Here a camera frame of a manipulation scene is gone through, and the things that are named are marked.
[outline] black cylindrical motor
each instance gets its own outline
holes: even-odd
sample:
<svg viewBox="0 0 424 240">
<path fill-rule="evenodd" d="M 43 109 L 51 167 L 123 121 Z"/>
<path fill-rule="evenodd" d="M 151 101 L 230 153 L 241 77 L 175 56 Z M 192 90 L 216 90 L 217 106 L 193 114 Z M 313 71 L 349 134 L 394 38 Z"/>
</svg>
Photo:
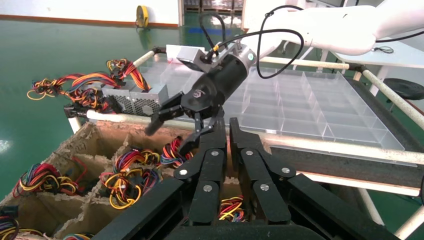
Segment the black cylindrical motor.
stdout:
<svg viewBox="0 0 424 240">
<path fill-rule="evenodd" d="M 213 108 L 221 107 L 248 76 L 240 59 L 227 55 L 220 65 L 204 73 L 181 99 L 187 116 L 199 112 L 202 119 L 210 118 Z"/>
</svg>

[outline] table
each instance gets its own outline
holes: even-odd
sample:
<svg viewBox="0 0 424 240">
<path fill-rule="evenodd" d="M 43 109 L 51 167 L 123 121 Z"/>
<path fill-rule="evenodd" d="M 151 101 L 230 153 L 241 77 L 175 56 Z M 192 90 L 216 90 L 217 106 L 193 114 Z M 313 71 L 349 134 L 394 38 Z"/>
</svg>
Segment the table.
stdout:
<svg viewBox="0 0 424 240">
<path fill-rule="evenodd" d="M 419 68 L 424 69 L 424 52 L 406 45 L 400 41 L 376 43 L 374 47 L 387 46 L 394 50 L 393 53 L 382 51 L 369 51 L 363 55 L 350 56 L 332 52 L 336 58 L 346 63 L 369 64 L 381 66 L 377 77 L 382 81 L 386 78 L 390 67 Z M 371 86 L 369 91 L 376 96 L 378 88 Z"/>
</svg>

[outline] green epoxy floor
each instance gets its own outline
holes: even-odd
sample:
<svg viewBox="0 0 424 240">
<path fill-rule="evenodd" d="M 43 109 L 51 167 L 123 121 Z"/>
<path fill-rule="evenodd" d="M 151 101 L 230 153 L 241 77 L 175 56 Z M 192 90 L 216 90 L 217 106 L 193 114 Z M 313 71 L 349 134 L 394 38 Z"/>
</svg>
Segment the green epoxy floor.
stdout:
<svg viewBox="0 0 424 240">
<path fill-rule="evenodd" d="M 207 20 L 207 28 L 218 28 Z M 187 14 L 185 27 L 138 30 L 131 27 L 75 25 L 0 20 L 0 196 L 6 195 L 32 164 L 48 157 L 72 130 L 63 113 L 63 97 L 32 101 L 26 97 L 33 80 L 71 73 L 106 71 L 110 59 L 135 60 L 153 46 L 192 45 L 209 49 L 198 27 L 197 15 Z M 232 24 L 231 34 L 239 34 Z M 214 42 L 221 36 L 211 36 Z M 291 57 L 296 49 L 288 49 Z M 312 52 L 308 60 L 319 59 Z M 328 61 L 335 61 L 331 56 Z M 404 117 L 401 120 L 409 124 Z M 413 131 L 424 142 L 422 130 Z M 394 232 L 419 207 L 393 194 L 370 191 L 387 228 Z M 424 239 L 424 226 L 408 240 Z"/>
</svg>

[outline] cardboard divider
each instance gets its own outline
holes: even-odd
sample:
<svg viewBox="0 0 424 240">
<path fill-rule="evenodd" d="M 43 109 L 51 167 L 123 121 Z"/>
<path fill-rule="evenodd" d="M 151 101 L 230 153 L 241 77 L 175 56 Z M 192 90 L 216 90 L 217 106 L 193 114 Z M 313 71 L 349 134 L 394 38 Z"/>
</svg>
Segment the cardboard divider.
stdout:
<svg viewBox="0 0 424 240">
<path fill-rule="evenodd" d="M 97 234 L 122 210 L 117 210 L 110 206 L 106 198 L 93 198 L 92 201 L 83 207 L 83 212 L 78 217 L 69 220 L 54 237 L 63 239 L 68 234 L 90 233 Z"/>
<path fill-rule="evenodd" d="M 73 157 L 81 161 L 82 164 L 78 161 L 74 161 Z M 64 151 L 61 151 L 61 153 L 53 152 L 45 163 L 55 166 L 60 174 L 68 176 L 73 181 L 78 180 L 86 168 L 86 173 L 77 183 L 82 188 L 82 191 L 87 194 L 90 193 L 92 188 L 99 182 L 100 174 L 103 173 L 106 168 L 112 166 L 112 161 L 104 156 L 92 156 L 79 153 L 71 155 L 69 152 Z"/>
<path fill-rule="evenodd" d="M 82 213 L 87 198 L 81 196 L 54 195 L 49 192 L 30 194 L 13 198 L 9 194 L 2 202 L 3 206 L 18 206 L 20 228 L 34 229 L 52 236 L 70 219 Z"/>
<path fill-rule="evenodd" d="M 63 142 L 60 148 L 67 149 L 71 155 L 87 154 L 111 158 L 122 146 L 127 134 L 128 129 L 99 127 L 93 123 L 87 123 Z"/>
</svg>

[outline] metal frame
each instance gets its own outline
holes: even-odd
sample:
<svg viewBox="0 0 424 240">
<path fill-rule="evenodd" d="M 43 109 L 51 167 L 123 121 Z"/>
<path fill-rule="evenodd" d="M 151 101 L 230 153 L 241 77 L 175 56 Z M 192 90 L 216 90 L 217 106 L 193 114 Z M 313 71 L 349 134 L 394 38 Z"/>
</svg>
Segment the metal frame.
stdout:
<svg viewBox="0 0 424 240">
<path fill-rule="evenodd" d="M 137 67 L 145 62 L 148 58 L 154 56 L 155 53 L 150 51 L 144 56 L 140 57 L 134 62 L 134 65 Z M 266 63 L 277 63 L 277 64 L 286 64 L 290 61 L 289 58 L 279 58 L 279 57 L 264 57 L 260 60 L 261 62 Z M 351 66 L 347 63 L 334 63 L 334 62 L 322 62 L 322 61 L 311 61 L 311 60 L 295 60 L 293 65 L 298 66 L 307 66 L 307 67 L 318 67 L 318 68 L 330 68 L 330 69 L 340 69 L 340 70 L 349 70 Z M 377 76 L 375 76 L 369 70 L 363 70 L 362 75 L 375 85 L 383 94 L 385 94 L 399 109 L 401 109 L 408 117 L 410 117 L 415 123 L 417 123 L 424 130 L 424 117 L 410 104 L 408 104 L 404 99 L 397 95 L 393 90 L 391 90 L 384 82 L 382 82 Z M 128 115 L 128 114 L 101 114 L 93 110 L 89 110 L 86 114 L 88 119 L 93 120 L 103 120 L 103 121 L 112 121 L 118 123 L 139 123 L 139 124 L 148 124 L 150 118 Z M 72 126 L 74 133 L 81 127 L 81 124 L 78 123 L 77 118 L 70 118 L 69 122 Z M 193 129 L 193 124 L 188 122 L 181 121 L 167 121 L 165 122 L 166 126 L 172 126 L 182 129 Z M 377 147 L 369 146 L 360 146 L 355 144 L 347 143 L 338 143 L 338 142 L 329 142 L 324 140 L 316 139 L 307 139 L 302 137 L 292 137 L 292 136 L 281 136 L 274 135 L 269 133 L 260 133 L 262 141 L 270 145 L 286 145 L 292 147 L 300 147 L 302 149 L 315 149 L 320 151 L 334 152 L 337 151 L 342 154 L 353 155 L 353 156 L 369 156 L 377 157 L 382 159 L 390 159 L 400 162 L 414 163 L 414 164 L 424 164 L 424 153 L 419 152 L 410 152 L 410 151 L 399 151 L 391 149 L 381 149 Z M 420 190 L 417 188 L 405 188 L 402 186 L 393 186 L 385 185 L 376 182 L 364 182 L 358 181 L 355 179 L 343 179 L 340 177 L 320 175 L 314 173 L 304 172 L 306 176 L 311 178 L 314 181 L 325 182 L 325 183 L 334 183 L 338 185 L 352 186 L 357 188 L 364 189 L 374 189 L 378 191 L 398 193 L 403 195 L 417 196 L 420 193 Z M 369 205 L 370 212 L 373 211 L 371 205 Z M 374 213 L 373 219 L 376 220 L 378 217 Z M 422 223 L 424 223 L 424 207 L 420 207 L 417 212 L 401 227 L 396 231 L 395 235 L 400 239 L 406 239 L 411 233 L 414 232 Z"/>
</svg>

